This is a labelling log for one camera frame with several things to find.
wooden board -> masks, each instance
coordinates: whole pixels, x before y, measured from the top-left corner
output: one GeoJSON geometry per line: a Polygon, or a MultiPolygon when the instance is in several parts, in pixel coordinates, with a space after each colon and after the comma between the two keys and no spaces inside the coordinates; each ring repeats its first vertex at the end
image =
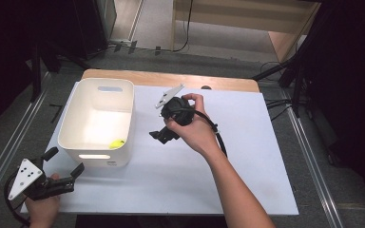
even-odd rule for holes
{"type": "Polygon", "coordinates": [[[187,74],[101,69],[86,70],[84,75],[82,76],[82,79],[85,78],[127,79],[137,86],[175,87],[179,84],[184,84],[186,87],[189,88],[201,88],[202,86],[210,86],[212,89],[216,90],[259,92],[257,82],[250,79],[232,79],[187,74]]]}

metal frame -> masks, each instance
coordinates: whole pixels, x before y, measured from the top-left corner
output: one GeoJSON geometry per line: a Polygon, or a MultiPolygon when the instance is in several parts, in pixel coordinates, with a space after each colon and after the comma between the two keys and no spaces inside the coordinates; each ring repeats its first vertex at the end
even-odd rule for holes
{"type": "Polygon", "coordinates": [[[2,151],[0,156],[0,181],[3,178],[5,172],[7,171],[11,160],[16,154],[20,142],[26,135],[26,132],[28,131],[30,124],[34,120],[34,117],[37,114],[37,111],[39,110],[41,103],[44,101],[44,98],[46,97],[47,90],[51,81],[52,81],[51,75],[47,72],[43,78],[42,91],[40,96],[36,98],[34,103],[31,103],[29,105],[25,115],[23,116],[20,123],[17,125],[16,129],[14,130],[13,134],[10,137],[10,140],[8,141],[4,150],[2,151]]]}

yellow object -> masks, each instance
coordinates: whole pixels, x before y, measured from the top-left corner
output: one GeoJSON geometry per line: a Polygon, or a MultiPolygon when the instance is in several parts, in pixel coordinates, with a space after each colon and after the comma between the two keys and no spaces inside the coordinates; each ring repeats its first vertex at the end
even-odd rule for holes
{"type": "Polygon", "coordinates": [[[110,149],[117,149],[117,148],[120,148],[121,146],[123,146],[125,143],[124,140],[115,140],[113,141],[110,145],[109,145],[109,148],[110,149]]]}

gray floor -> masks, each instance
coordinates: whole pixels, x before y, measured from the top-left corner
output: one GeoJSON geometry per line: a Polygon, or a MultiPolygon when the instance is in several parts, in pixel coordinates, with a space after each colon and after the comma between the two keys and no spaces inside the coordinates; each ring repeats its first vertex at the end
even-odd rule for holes
{"type": "MultiPolygon", "coordinates": [[[[153,51],[148,50],[135,50],[135,53],[128,54],[127,49],[123,48],[119,52],[113,52],[112,50],[104,52],[88,61],[88,63],[95,68],[102,69],[130,69],[250,78],[259,73],[262,63],[269,61],[270,57],[268,56],[272,52],[272,45],[267,37],[260,32],[255,33],[260,34],[258,39],[265,44],[263,46],[264,50],[258,50],[259,56],[263,52],[265,53],[266,57],[264,56],[264,59],[257,56],[254,57],[253,55],[253,61],[220,56],[212,57],[210,56],[212,51],[205,51],[206,47],[203,48],[203,54],[164,52],[159,56],[155,56],[153,51]]],[[[265,70],[272,65],[268,64],[262,69],[265,70]]],[[[82,74],[83,71],[70,62],[63,62],[63,67],[59,74],[50,74],[52,80],[47,96],[17,148],[8,170],[0,181],[0,227],[20,226],[11,217],[3,201],[3,181],[15,170],[16,165],[23,158],[33,158],[44,152],[57,123],[57,120],[54,120],[52,123],[57,108],[51,105],[64,105],[73,84],[80,80],[82,74]]],[[[278,78],[279,74],[277,73],[259,82],[260,91],[265,99],[282,98],[281,88],[274,81],[278,78]]],[[[30,96],[31,89],[29,87],[19,95],[12,106],[0,117],[0,155],[16,125],[18,125],[25,113],[29,105],[30,96]]],[[[271,117],[277,115],[282,109],[283,107],[271,109],[271,117]]],[[[365,186],[363,180],[348,168],[337,168],[328,163],[327,151],[318,135],[316,127],[313,122],[306,118],[304,113],[304,110],[301,109],[301,123],[313,148],[317,164],[337,205],[344,227],[365,227],[365,186]]],[[[330,227],[288,112],[283,113],[283,115],[274,120],[273,127],[300,212],[300,215],[295,217],[273,217],[274,223],[277,227],[330,227]]],[[[74,226],[75,219],[75,215],[62,214],[54,227],[72,227],[74,226]]]]}

white tabletop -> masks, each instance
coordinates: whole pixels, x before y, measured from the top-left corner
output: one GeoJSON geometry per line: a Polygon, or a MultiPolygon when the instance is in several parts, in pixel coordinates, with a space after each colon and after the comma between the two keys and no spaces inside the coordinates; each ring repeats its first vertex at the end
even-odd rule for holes
{"type": "MultiPolygon", "coordinates": [[[[222,214],[216,185],[204,158],[183,140],[161,144],[150,131],[164,127],[154,105],[169,87],[135,86],[133,152],[124,167],[91,168],[61,197],[61,212],[78,214],[222,214]]],[[[229,161],[269,215],[298,215],[298,208],[261,93],[184,89],[200,93],[226,146],[229,161]]],[[[59,152],[45,162],[61,177],[78,165],[59,147],[64,113],[49,142],[59,152]]]]}

